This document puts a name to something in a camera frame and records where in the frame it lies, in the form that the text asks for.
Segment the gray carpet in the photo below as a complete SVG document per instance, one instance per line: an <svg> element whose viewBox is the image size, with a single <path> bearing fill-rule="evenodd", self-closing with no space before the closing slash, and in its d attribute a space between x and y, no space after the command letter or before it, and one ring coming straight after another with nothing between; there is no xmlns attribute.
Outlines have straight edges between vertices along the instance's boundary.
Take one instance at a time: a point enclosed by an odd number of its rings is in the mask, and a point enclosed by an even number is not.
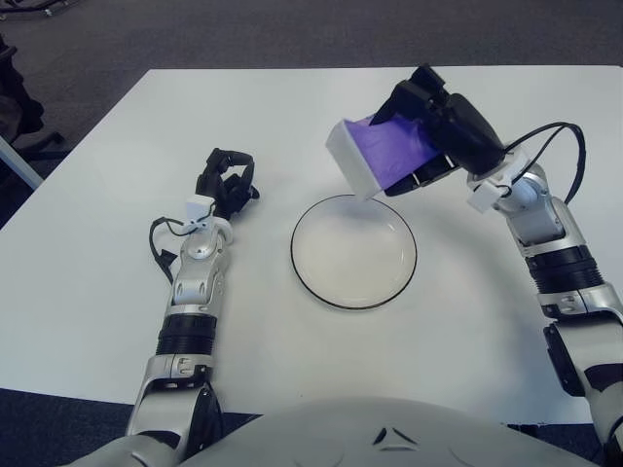
<svg viewBox="0 0 623 467"><path fill-rule="evenodd" d="M623 63L621 0L81 0L0 32L70 146L150 68ZM128 414L0 390L0 464L68 462L123 434ZM521 428L599 459L588 425Z"/></svg>

